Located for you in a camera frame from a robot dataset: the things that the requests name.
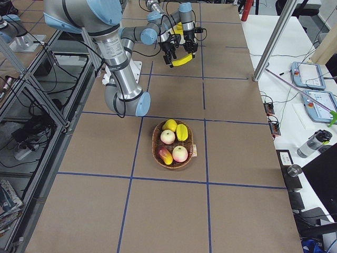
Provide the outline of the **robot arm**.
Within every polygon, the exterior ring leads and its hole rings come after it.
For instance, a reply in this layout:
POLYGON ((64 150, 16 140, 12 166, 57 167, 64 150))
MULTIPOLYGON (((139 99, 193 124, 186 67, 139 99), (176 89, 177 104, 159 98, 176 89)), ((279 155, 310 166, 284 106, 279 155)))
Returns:
POLYGON ((146 1, 147 27, 141 32, 143 44, 158 42, 165 64, 181 66, 195 58, 198 49, 191 3, 180 3, 172 14, 163 11, 159 1, 146 1))
POLYGON ((179 22, 192 20, 190 3, 180 4, 177 11, 166 15, 158 1, 147 1, 150 11, 145 26, 121 27, 122 7, 119 1, 45 1, 45 22, 55 29, 89 38, 100 49, 100 57, 110 73, 105 88, 108 108, 124 117, 126 114, 145 116, 151 96, 138 85, 131 67, 135 42, 145 45, 159 43, 167 64, 175 58, 178 41, 171 29, 179 22))

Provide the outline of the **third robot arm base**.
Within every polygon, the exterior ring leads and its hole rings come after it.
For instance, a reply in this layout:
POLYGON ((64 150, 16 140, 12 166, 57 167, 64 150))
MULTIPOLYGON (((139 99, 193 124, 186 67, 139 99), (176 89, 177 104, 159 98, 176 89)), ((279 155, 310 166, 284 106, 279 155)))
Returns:
POLYGON ((13 52, 32 53, 46 39, 45 34, 31 34, 14 14, 1 16, 1 38, 13 52))

